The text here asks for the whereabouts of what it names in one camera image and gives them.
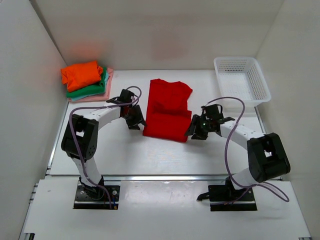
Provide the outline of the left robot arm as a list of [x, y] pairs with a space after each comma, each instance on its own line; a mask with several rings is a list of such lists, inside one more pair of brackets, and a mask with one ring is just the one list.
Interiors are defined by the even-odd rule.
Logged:
[[[76, 114], [81, 109], [91, 112]], [[75, 163], [80, 183], [93, 199], [101, 198], [105, 192], [104, 180], [94, 159], [98, 133], [101, 128], [120, 118], [125, 120], [130, 130], [139, 130], [139, 125], [147, 125], [138, 104], [111, 103], [100, 107], [77, 107], [69, 115], [61, 149]]]

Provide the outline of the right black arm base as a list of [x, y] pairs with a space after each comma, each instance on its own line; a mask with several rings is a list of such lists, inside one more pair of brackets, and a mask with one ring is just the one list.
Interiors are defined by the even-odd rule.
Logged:
[[198, 202], [209, 200], [211, 212], [254, 212], [257, 204], [252, 188], [235, 189], [228, 177], [224, 184], [208, 185], [208, 191], [201, 193]]

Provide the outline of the red t shirt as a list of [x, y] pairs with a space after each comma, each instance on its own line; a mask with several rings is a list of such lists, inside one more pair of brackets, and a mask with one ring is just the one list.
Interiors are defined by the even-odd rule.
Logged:
[[181, 81], [152, 79], [143, 135], [179, 143], [187, 142], [185, 133], [192, 118], [192, 112], [188, 110], [188, 99], [192, 92], [193, 90]]

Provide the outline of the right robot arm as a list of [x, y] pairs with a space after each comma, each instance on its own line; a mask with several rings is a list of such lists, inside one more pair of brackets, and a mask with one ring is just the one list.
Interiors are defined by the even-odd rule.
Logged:
[[193, 140], [206, 140], [208, 133], [216, 133], [226, 139], [224, 163], [230, 174], [228, 146], [234, 142], [247, 151], [248, 167], [230, 177], [230, 184], [224, 187], [224, 195], [229, 200], [236, 200], [242, 195], [242, 189], [258, 186], [265, 181], [286, 175], [291, 165], [280, 136], [274, 132], [264, 134], [244, 125], [232, 117], [209, 118], [194, 115], [185, 135]]

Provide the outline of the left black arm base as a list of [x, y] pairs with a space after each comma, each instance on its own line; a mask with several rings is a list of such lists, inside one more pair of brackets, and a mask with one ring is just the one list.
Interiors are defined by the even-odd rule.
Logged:
[[118, 210], [120, 200], [120, 181], [104, 181], [104, 187], [107, 189], [110, 198], [104, 190], [99, 189], [99, 196], [87, 194], [80, 181], [74, 196], [73, 209], [76, 210]]

